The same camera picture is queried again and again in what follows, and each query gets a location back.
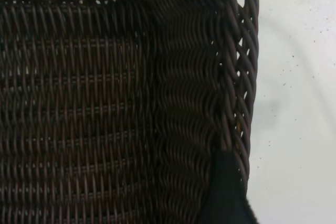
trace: black cloth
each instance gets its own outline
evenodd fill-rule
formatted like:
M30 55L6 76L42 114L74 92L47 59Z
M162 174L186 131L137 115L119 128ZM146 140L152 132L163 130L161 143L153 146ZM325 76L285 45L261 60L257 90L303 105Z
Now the black cloth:
M212 182L198 224L257 224L233 152L215 151Z

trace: synthetic rattan weave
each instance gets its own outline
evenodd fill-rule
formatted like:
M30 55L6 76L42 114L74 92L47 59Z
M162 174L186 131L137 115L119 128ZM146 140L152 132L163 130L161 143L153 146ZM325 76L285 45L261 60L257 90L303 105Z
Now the synthetic rattan weave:
M247 188L258 0L0 0L0 223L194 223Z

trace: woven rattan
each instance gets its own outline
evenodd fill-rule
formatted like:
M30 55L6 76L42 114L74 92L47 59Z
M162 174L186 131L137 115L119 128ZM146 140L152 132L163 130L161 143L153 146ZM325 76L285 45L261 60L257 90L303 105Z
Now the woven rattan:
M195 223L216 148L247 188L258 0L0 2L0 223Z

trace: dark brown wicker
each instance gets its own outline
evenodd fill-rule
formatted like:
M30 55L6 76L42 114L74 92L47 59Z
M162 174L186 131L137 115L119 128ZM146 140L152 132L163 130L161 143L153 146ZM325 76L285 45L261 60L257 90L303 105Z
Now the dark brown wicker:
M0 223L194 223L247 188L258 0L0 0Z

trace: white surface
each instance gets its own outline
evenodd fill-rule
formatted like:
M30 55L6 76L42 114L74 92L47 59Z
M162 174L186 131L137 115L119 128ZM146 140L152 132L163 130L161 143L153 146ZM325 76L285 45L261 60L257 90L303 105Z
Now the white surface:
M260 0L248 198L260 224L336 223L336 0Z

